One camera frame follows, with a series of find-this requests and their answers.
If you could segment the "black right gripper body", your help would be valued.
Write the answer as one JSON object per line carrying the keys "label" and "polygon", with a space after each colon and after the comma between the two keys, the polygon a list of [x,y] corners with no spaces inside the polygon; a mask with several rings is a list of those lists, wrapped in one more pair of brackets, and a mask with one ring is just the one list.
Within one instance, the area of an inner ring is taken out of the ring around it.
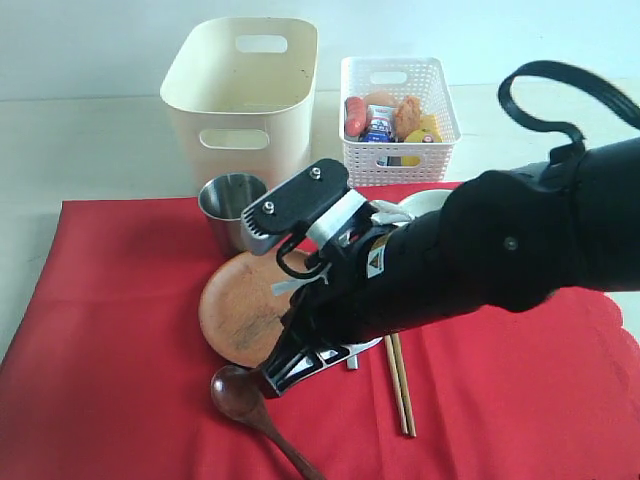
{"label": "black right gripper body", "polygon": [[269,398],[368,349],[385,335],[450,315],[438,247],[440,205],[403,202],[389,219],[362,207],[312,256],[317,277],[294,291],[284,331],[259,366]]}

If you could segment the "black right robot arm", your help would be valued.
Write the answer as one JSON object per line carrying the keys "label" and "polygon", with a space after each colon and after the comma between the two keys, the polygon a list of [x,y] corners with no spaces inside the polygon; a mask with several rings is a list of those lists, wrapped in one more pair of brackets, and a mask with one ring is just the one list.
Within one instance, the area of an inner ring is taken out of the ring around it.
{"label": "black right robot arm", "polygon": [[388,334],[483,306],[524,312],[565,287],[639,287],[637,140],[487,171],[407,221],[346,180],[320,160],[270,193],[273,213],[252,223],[280,241],[278,260],[305,239],[317,247],[259,368],[275,396]]}

